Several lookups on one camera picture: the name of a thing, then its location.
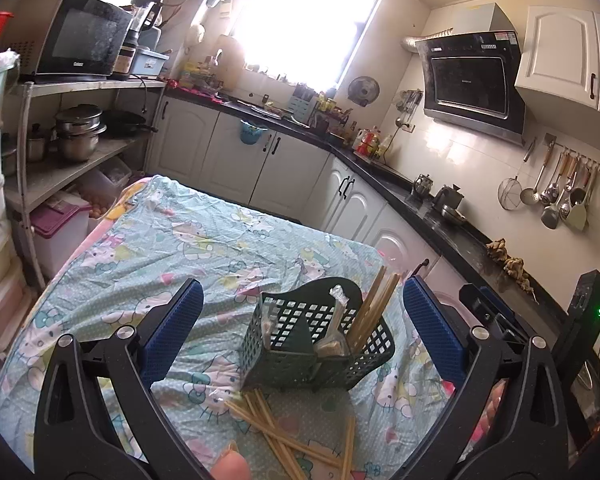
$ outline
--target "metal screw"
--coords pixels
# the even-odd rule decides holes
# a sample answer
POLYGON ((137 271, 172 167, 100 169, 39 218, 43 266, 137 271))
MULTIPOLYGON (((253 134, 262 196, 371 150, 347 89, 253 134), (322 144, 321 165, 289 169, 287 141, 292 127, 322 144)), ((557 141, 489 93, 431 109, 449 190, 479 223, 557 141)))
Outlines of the metal screw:
POLYGON ((116 330, 116 336, 118 336, 119 339, 129 339, 135 332, 135 328, 125 325, 116 330))
POLYGON ((539 335, 535 336, 531 342, 534 344, 535 347, 537 348, 546 348, 546 341, 541 338, 539 335))
POLYGON ((60 336, 60 339, 58 339, 58 346, 64 348, 65 346, 69 346, 71 344, 71 341, 73 341, 74 338, 71 337, 71 335, 69 334, 64 334, 63 336, 60 336))
POLYGON ((476 339, 481 339, 483 341, 489 338, 489 331, 483 326, 475 327, 473 330, 471 330, 471 333, 476 339))

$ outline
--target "stacked pot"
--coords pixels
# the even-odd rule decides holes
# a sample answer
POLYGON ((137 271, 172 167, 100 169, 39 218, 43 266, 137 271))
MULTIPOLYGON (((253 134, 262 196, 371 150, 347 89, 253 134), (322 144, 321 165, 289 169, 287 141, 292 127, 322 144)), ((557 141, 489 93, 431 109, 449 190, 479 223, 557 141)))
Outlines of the stacked pot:
POLYGON ((56 114, 58 151, 66 160, 89 160, 98 145, 98 137, 107 126, 100 124, 102 110, 95 105, 82 104, 56 114))

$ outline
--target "black countertop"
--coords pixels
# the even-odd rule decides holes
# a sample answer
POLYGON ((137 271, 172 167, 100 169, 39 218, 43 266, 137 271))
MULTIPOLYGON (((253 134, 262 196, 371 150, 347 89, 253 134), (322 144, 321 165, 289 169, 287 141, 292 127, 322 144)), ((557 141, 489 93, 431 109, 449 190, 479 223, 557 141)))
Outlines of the black countertop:
MULTIPOLYGON (((491 242, 469 222, 453 226, 443 221, 432 208, 430 198, 421 202, 411 197, 411 182, 354 154, 350 148, 339 148, 325 142, 302 126, 286 120, 276 120, 259 114, 237 102, 218 103, 183 89, 167 89, 166 97, 188 101, 219 112, 262 124, 282 134, 319 146, 337 156, 344 164, 373 187, 394 210, 469 283, 488 286, 515 313, 520 314, 539 335, 552 346, 567 318, 565 311, 533 277, 530 282, 535 297, 523 292, 498 264, 487 256, 485 244, 491 242)), ((591 362, 600 376, 600 360, 592 355, 591 362)))

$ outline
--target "black microwave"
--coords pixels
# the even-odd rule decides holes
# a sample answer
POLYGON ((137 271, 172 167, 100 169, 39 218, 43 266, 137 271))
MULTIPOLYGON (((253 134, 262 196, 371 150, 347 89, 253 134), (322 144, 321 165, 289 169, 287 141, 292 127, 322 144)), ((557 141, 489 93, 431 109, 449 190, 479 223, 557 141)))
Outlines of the black microwave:
POLYGON ((425 115, 524 145, 526 107, 514 86, 520 66, 515 32, 457 34, 416 45, 425 115))
POLYGON ((101 0, 23 0, 2 44, 20 73, 38 82, 111 75, 131 14, 101 0))

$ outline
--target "green basket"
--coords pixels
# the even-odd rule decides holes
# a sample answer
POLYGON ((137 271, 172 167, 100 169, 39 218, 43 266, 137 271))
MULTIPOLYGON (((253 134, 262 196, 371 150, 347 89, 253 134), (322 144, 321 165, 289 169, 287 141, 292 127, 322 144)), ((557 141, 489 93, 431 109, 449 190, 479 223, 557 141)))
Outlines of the green basket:
POLYGON ((240 347, 240 378, 243 390, 272 388, 352 389, 369 372, 394 355, 391 331, 380 322, 360 354, 318 358, 313 344, 327 332, 335 309, 329 291, 340 285, 349 298, 340 323, 346 334, 362 306, 362 293, 346 278, 322 278, 281 294, 263 292, 240 347), (278 323, 271 334, 270 349, 262 341, 262 306, 277 312, 278 323))

